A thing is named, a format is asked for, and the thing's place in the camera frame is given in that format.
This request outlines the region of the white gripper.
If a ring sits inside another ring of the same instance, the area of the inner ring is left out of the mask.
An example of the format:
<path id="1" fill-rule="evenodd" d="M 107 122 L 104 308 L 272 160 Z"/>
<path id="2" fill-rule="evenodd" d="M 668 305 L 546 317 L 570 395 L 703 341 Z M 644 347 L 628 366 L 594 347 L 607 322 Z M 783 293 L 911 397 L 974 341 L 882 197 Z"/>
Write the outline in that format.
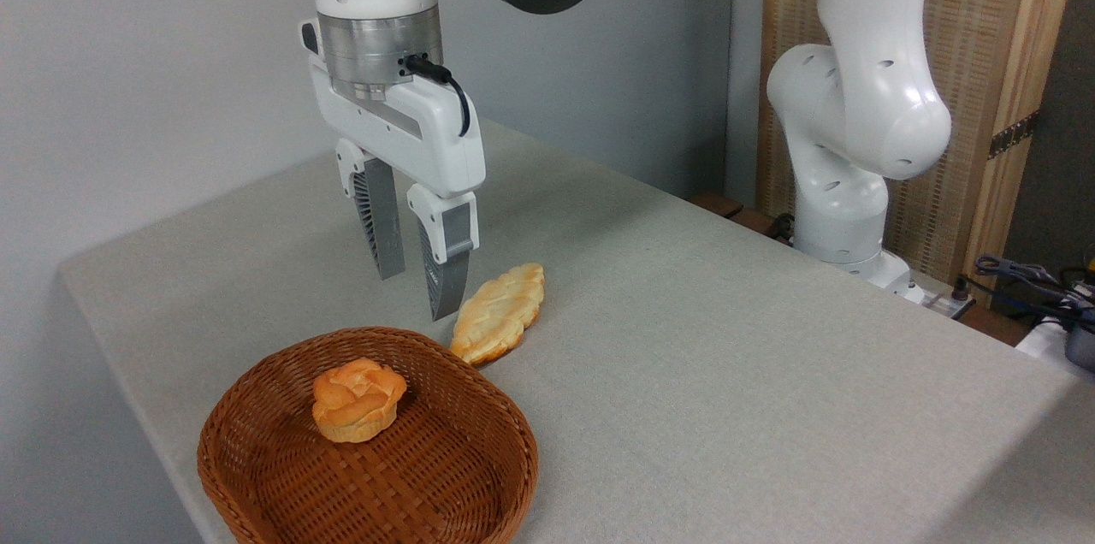
<path id="1" fill-rule="evenodd" d="M 476 190 L 486 166 L 476 109 L 451 86 L 412 76 L 381 100 L 328 76 L 316 18 L 300 25 L 323 119 L 343 136 L 335 147 L 341 188 L 355 204 L 381 279 L 405 271 L 394 170 L 417 182 L 416 216 L 434 321 L 463 302 L 471 251 L 480 247 Z"/>

